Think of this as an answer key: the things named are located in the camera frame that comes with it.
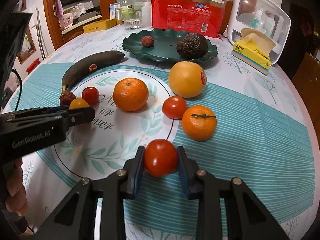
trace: barcode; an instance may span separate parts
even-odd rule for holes
[[[207,32],[207,28],[208,28],[208,25],[203,23],[202,27],[201,27],[201,32],[206,33]]]

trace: human hand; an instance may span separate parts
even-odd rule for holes
[[[14,169],[10,178],[7,180],[7,190],[10,196],[7,198],[5,205],[9,212],[17,212],[20,217],[28,213],[28,202],[26,197],[26,190],[22,184],[22,158],[15,160]]]

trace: teal striped placemat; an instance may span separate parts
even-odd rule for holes
[[[57,106],[61,78],[72,65],[44,64],[23,86],[18,109]],[[150,72],[168,83],[168,73],[115,65],[98,70],[87,78],[119,68]],[[12,109],[17,95],[10,103]],[[217,115],[213,138],[190,140],[179,127],[173,141],[183,145],[187,155],[218,178],[242,178],[266,205],[279,223],[300,214],[313,203],[315,171],[313,153],[305,126],[254,98],[207,83],[203,93],[188,106],[204,105]],[[75,181],[56,163],[51,149],[38,151],[47,165],[70,187]],[[223,232],[226,231],[222,205]],[[145,176],[135,201],[125,201],[125,216],[131,222],[180,235],[194,235],[197,201],[184,198],[177,174],[161,179]]]

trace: green plate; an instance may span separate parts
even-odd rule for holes
[[[132,33],[128,38],[123,39],[122,47],[125,51],[130,52],[134,57],[137,58],[149,58],[156,62],[161,61],[185,61],[177,52],[177,43],[180,38],[186,35],[188,32],[180,31],[177,32],[172,29],[160,30],[153,29],[151,31],[142,30],[139,33]],[[144,36],[151,36],[155,43],[151,48],[145,48],[141,44],[141,38]],[[201,58],[195,58],[190,60],[191,62],[201,63],[206,62],[210,59],[215,58],[218,55],[216,45],[212,45],[208,42],[208,53]]]

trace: cherry tomato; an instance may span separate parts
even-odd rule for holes
[[[144,166],[153,177],[162,177],[175,171],[178,153],[173,144],[165,139],[151,141],[144,153]]]
[[[71,102],[69,109],[83,108],[83,107],[89,107],[88,103],[82,98],[76,98]]]
[[[92,106],[99,101],[99,91],[95,87],[87,87],[82,91],[81,97]]]
[[[169,97],[162,105],[162,112],[170,119],[180,119],[187,110],[187,103],[179,96]]]

